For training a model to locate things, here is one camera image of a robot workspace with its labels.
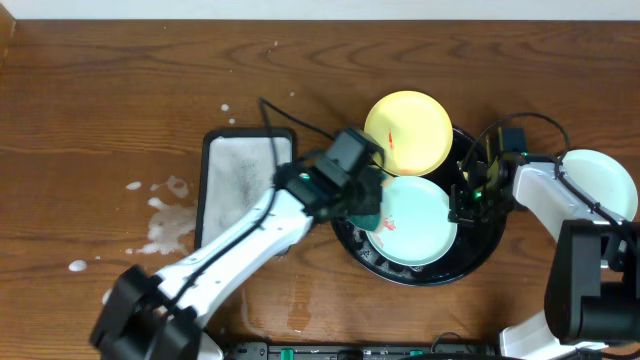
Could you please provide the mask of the green yellow sponge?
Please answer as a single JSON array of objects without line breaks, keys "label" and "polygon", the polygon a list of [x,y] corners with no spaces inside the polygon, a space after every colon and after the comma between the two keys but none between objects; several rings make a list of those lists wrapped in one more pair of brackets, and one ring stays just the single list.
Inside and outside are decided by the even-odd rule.
[{"label": "green yellow sponge", "polygon": [[376,231],[382,224],[382,203],[356,202],[350,207],[347,220],[361,230]]}]

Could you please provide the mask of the light blue plate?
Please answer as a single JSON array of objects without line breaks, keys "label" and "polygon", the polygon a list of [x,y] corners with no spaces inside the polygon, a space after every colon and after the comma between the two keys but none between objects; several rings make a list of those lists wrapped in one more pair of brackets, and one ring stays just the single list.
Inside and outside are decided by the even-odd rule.
[{"label": "light blue plate", "polygon": [[457,225],[448,220],[448,195],[435,183],[416,176],[386,180],[381,221],[366,236],[384,258],[405,266],[424,266],[452,247]]}]

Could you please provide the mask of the white plate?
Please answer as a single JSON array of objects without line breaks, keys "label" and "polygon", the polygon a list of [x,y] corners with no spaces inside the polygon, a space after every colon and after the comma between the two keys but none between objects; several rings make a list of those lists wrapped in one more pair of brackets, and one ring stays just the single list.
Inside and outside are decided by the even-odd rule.
[{"label": "white plate", "polygon": [[627,170],[612,157],[588,149],[569,151],[563,166],[570,178],[608,210],[633,221],[638,192]]}]

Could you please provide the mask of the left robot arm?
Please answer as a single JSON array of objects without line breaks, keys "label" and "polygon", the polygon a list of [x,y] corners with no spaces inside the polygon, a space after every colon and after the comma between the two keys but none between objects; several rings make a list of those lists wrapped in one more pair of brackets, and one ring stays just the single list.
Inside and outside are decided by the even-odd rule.
[{"label": "left robot arm", "polygon": [[134,265],[115,282],[89,337],[104,359],[220,359],[205,328],[226,298],[317,223],[376,215],[381,170],[334,161],[286,163],[238,222],[192,255],[148,275]]}]

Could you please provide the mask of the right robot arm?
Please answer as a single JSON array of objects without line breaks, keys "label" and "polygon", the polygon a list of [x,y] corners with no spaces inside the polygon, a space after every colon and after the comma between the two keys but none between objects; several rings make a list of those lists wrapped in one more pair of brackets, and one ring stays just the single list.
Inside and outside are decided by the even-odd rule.
[{"label": "right robot arm", "polygon": [[501,354],[561,359],[639,339],[639,226],[588,195],[558,158],[505,153],[451,188],[452,222],[529,210],[556,242],[544,308],[500,334]]}]

